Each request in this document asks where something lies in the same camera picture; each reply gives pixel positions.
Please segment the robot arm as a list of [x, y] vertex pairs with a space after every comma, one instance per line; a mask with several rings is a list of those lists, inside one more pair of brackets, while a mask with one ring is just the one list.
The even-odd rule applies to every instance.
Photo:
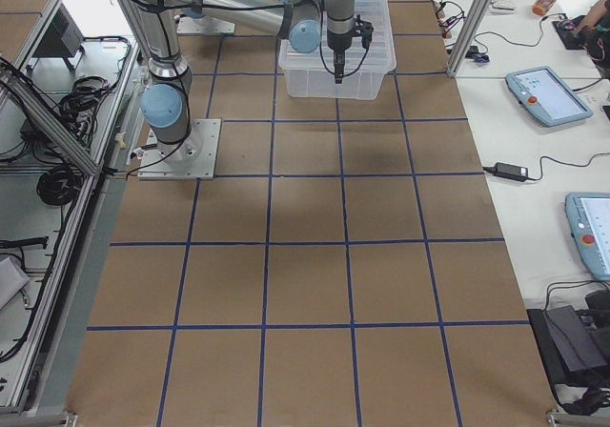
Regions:
[[299, 53], [326, 44], [333, 53], [328, 72], [341, 83], [346, 52], [355, 38], [364, 49], [374, 28], [356, 13], [356, 0], [126, 0], [134, 11], [149, 54], [152, 84], [140, 100], [141, 111], [156, 138], [163, 162], [195, 160], [202, 142], [191, 120], [192, 70], [178, 40], [184, 21], [199, 35], [231, 33], [237, 26], [286, 40]]

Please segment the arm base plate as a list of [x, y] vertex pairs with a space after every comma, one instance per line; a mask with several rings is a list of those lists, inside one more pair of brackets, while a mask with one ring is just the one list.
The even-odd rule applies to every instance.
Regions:
[[193, 18], [183, 14], [177, 23], [179, 36], [227, 36], [234, 35], [235, 24], [210, 16]]
[[193, 119], [191, 134], [181, 147], [165, 158], [173, 149], [161, 144], [144, 151], [137, 177], [142, 180], [213, 179], [217, 158], [221, 120]]

